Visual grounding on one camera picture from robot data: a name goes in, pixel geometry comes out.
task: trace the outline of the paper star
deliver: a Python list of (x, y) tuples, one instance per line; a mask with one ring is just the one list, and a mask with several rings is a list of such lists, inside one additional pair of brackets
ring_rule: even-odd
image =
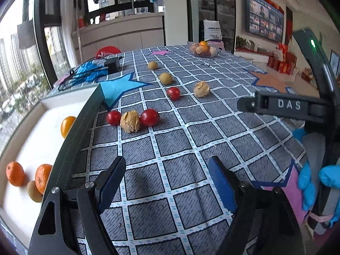
[(260, 182), (252, 181), (254, 187), (263, 187), (265, 190), (272, 191), (274, 187), (280, 187), (285, 192), (290, 206), (293, 209), (296, 220), (299, 224), (303, 223), (307, 211), (302, 210), (302, 191), (298, 188), (299, 171), (296, 168), (294, 160), (291, 161), (285, 181), (283, 182)]
[(252, 83), (252, 85), (261, 87), (271, 87), (276, 89), (280, 93), (287, 93), (288, 85), (271, 76), (270, 74), (266, 72), (260, 73), (254, 71), (248, 71), (248, 73), (257, 77), (257, 79)]
[(157, 51), (157, 52), (152, 52), (151, 55), (161, 55), (161, 56), (164, 56), (166, 54), (169, 54), (171, 53), (171, 51)]
[(103, 90), (103, 94), (105, 96), (104, 107), (108, 111), (110, 111), (113, 108), (113, 106), (119, 101), (119, 99), (123, 96), (125, 92), (146, 85), (152, 85), (152, 83), (133, 81), (132, 80), (133, 74), (134, 73), (130, 73), (120, 78), (111, 81), (102, 81), (100, 83)]

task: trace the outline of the green indicator light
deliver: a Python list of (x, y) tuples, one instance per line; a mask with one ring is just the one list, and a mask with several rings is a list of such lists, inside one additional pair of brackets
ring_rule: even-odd
[(314, 47), (314, 49), (315, 49), (315, 43), (314, 43), (314, 40), (313, 39), (311, 39), (310, 40), (310, 42), (312, 43), (312, 46)]

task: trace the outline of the screw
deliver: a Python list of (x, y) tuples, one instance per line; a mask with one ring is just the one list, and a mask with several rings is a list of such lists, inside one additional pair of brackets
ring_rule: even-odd
[(89, 181), (85, 183), (85, 188), (89, 189), (92, 188), (95, 185), (93, 181)]
[(58, 187), (53, 187), (51, 192), (52, 192), (52, 194), (56, 194), (57, 192), (59, 192), (59, 188)]
[(240, 186), (241, 186), (242, 188), (247, 188), (247, 187), (249, 186), (249, 183), (246, 182), (246, 181), (241, 181), (241, 182), (240, 182)]
[(276, 187), (276, 188), (274, 189), (274, 192), (277, 193), (277, 194), (281, 194), (281, 193), (282, 193), (282, 189), (279, 188), (279, 187)]

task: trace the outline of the cherry tomato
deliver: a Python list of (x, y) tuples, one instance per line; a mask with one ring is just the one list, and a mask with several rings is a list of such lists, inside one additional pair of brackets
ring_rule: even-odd
[(139, 119), (145, 126), (154, 126), (159, 121), (159, 114), (156, 110), (149, 108), (143, 111)]
[(122, 118), (122, 114), (120, 114), (119, 111), (110, 111), (106, 115), (106, 121), (110, 125), (119, 125), (120, 124), (120, 118)]
[(169, 97), (170, 100), (175, 101), (180, 98), (181, 91), (177, 87), (170, 87), (167, 90), (167, 96)]

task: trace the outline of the red chair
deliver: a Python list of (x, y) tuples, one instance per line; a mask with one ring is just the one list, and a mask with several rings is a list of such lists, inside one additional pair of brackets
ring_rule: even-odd
[(101, 48), (97, 52), (96, 58), (102, 58), (102, 57), (110, 55), (110, 54), (116, 55), (116, 54), (120, 54), (120, 53), (121, 53), (120, 49), (118, 49), (114, 46), (107, 46), (107, 47)]

